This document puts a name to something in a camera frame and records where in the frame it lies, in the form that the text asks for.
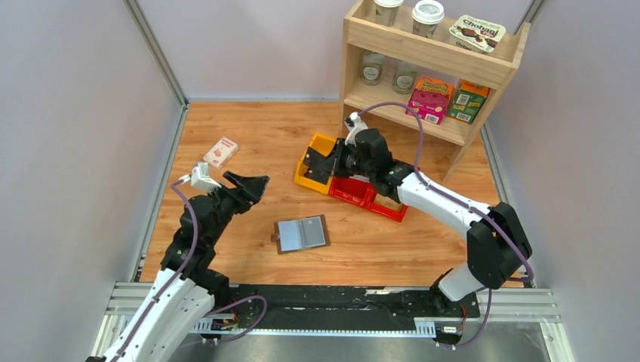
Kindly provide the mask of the brown leather card holder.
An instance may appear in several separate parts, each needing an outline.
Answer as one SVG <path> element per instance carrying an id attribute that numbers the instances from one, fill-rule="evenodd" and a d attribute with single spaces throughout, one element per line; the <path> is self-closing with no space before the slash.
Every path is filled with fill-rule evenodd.
<path id="1" fill-rule="evenodd" d="M 328 247 L 331 244 L 329 237 L 328 226 L 325 216 L 323 214 L 316 215 L 323 219 L 325 227 L 326 245 L 321 247 Z M 274 223 L 274 232 L 271 234 L 271 242 L 277 246 L 278 254 L 293 253 L 304 250 L 311 250 L 320 247 L 303 248 L 303 232 L 302 221 L 306 218 L 312 218 L 316 216 L 307 216 L 299 219 L 288 219 Z"/>

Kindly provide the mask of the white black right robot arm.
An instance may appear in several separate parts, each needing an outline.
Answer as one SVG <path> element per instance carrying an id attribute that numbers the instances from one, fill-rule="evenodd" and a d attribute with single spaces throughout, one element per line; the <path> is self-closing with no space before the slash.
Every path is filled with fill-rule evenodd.
<path id="1" fill-rule="evenodd" d="M 515 209 L 464 198 L 426 176 L 417 166 L 394 158 L 379 130 L 339 138 L 327 155 L 308 148 L 303 156 L 307 174 L 318 179 L 363 176 L 383 197 L 420 210 L 452 228 L 466 241 L 466 261 L 433 284 L 440 299 L 457 302 L 483 288 L 497 290 L 533 254 Z"/>

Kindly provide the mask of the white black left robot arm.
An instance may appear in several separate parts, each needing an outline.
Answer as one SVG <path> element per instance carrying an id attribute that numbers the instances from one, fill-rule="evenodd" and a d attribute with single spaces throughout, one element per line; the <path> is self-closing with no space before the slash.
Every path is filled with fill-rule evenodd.
<path id="1" fill-rule="evenodd" d="M 167 361 L 208 312 L 232 307 L 228 277 L 209 268 L 214 248 L 232 218 L 261 201 L 270 178 L 223 176 L 229 186 L 197 170 L 171 183 L 185 206 L 180 227 L 124 332 L 89 361 Z"/>

